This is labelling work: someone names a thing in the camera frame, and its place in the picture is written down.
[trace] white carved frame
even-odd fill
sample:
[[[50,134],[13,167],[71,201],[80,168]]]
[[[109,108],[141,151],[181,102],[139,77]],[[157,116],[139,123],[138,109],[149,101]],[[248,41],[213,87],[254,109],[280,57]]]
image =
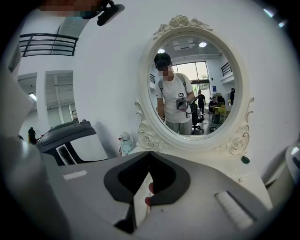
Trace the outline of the white carved frame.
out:
[[[193,35],[213,43],[228,59],[235,79],[235,101],[232,111],[222,126],[207,136],[199,138],[175,134],[162,124],[153,110],[149,96],[150,68],[158,49],[169,40],[181,36]],[[236,49],[223,37],[217,35],[209,25],[197,19],[188,20],[185,16],[176,16],[169,24],[162,24],[146,45],[138,71],[138,97],[135,105],[142,116],[138,130],[138,146],[152,151],[163,151],[167,147],[188,151],[207,151],[213,148],[221,154],[238,155],[246,151],[249,142],[248,114],[250,98],[249,81],[246,68]]]

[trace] white t-shirt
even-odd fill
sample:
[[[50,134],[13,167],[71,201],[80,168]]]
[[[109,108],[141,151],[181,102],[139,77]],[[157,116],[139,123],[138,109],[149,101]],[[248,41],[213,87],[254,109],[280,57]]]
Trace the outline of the white t-shirt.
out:
[[[189,118],[186,117],[185,112],[181,112],[176,108],[176,100],[181,97],[188,97],[187,92],[192,92],[193,87],[187,76],[182,74],[186,83],[186,88],[182,81],[178,77],[177,73],[174,73],[172,81],[163,80],[163,92],[160,90],[158,84],[156,84],[156,98],[165,99],[165,120],[172,123],[185,123],[192,119],[192,114],[189,114]],[[187,113],[191,112],[190,106],[187,108]]]

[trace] backpack strap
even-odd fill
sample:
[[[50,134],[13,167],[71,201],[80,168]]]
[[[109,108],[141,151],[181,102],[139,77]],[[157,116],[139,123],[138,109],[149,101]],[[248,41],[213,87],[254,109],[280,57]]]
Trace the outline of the backpack strap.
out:
[[[182,73],[176,73],[176,75],[178,76],[178,78],[179,78],[180,81],[182,82],[182,84],[183,84],[183,86],[184,86],[184,88],[185,88],[185,90],[186,90],[186,93],[188,94],[188,92],[187,92],[187,84],[186,84],[186,82],[185,82],[185,80],[184,80],[183,74],[182,74]],[[162,80],[162,79],[160,79],[160,80],[158,81],[158,87],[159,87],[159,89],[161,90],[161,92],[163,92],[163,80]]]

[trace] black railing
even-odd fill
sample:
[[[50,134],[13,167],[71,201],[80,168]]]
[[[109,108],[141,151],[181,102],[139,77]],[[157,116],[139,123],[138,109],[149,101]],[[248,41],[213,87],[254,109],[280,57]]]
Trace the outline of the black railing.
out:
[[[74,56],[78,38],[60,34],[31,33],[20,36],[22,57],[36,55]]]
[[[150,82],[155,84],[155,76],[150,74]]]
[[[222,66],[221,70],[222,70],[223,76],[225,76],[226,74],[232,72],[229,62],[226,63],[224,66]]]

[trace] gray shorts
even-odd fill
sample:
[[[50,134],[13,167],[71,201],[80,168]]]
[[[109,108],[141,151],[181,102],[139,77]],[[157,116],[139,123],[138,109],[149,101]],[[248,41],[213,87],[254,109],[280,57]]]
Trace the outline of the gray shorts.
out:
[[[165,121],[166,125],[175,133],[178,133],[180,135],[191,135],[193,123],[192,120],[184,123],[173,123]]]

